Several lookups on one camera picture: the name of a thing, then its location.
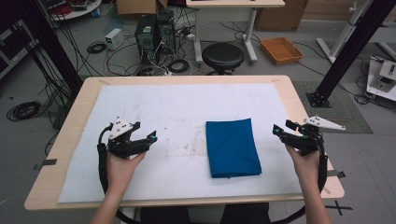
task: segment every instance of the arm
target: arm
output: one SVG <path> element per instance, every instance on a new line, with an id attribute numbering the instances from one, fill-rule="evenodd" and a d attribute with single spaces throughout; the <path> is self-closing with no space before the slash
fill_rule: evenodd
<path id="1" fill-rule="evenodd" d="M 120 202 L 134 175 L 134 169 L 145 158 L 146 152 L 132 160 L 118 158 L 109 153 L 107 157 L 108 189 L 102 204 L 96 211 L 91 224 L 113 223 Z"/>
<path id="2" fill-rule="evenodd" d="M 293 147 L 285 146 L 293 160 L 304 195 L 306 223 L 332 223 L 318 189 L 318 151 L 301 156 Z"/>

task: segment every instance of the stool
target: stool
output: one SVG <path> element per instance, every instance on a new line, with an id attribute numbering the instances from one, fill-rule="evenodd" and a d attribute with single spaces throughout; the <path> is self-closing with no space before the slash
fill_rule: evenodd
<path id="1" fill-rule="evenodd" d="M 230 75 L 226 70 L 234 71 L 244 61 L 244 52 L 231 44 L 213 44 L 202 51 L 202 59 L 215 71 L 206 74 L 207 76 L 213 74 Z"/>

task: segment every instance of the white paper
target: white paper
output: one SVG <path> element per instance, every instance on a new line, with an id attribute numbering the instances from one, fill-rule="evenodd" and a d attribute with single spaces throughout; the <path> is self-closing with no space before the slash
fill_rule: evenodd
<path id="1" fill-rule="evenodd" d="M 284 127 L 287 119 L 274 84 L 104 86 L 70 162 L 59 203 L 103 200 L 96 145 L 116 116 L 141 122 L 132 140 L 153 131 L 158 136 L 135 170 L 124 200 L 301 193 L 290 156 L 272 134 L 273 125 Z M 211 178 L 205 123 L 249 118 L 262 174 Z"/>

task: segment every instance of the blue cloth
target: blue cloth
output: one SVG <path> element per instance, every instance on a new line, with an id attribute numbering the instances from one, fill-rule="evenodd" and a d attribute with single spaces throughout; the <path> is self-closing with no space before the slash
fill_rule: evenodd
<path id="1" fill-rule="evenodd" d="M 251 119 L 207 121 L 206 144 L 212 178 L 262 173 Z"/>

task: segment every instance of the black pole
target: black pole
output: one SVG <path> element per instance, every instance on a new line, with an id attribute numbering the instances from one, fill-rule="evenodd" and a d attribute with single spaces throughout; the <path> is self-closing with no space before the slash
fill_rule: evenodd
<path id="1" fill-rule="evenodd" d="M 337 56 L 326 77 L 323 78 L 314 93 L 308 94 L 308 98 L 312 101 L 312 106 L 322 106 L 328 103 L 328 99 L 338 82 L 395 5 L 396 0 L 373 1 L 361 19 L 361 22 L 359 22 L 355 31 Z"/>
<path id="2" fill-rule="evenodd" d="M 49 22 L 43 14 L 43 9 L 37 0 L 18 0 L 15 1 L 16 9 L 20 12 L 23 22 L 29 31 L 36 38 L 43 49 L 51 58 L 53 64 L 64 78 L 71 96 L 76 97 L 82 86 L 76 69 L 70 62 L 64 48 L 59 42 Z"/>

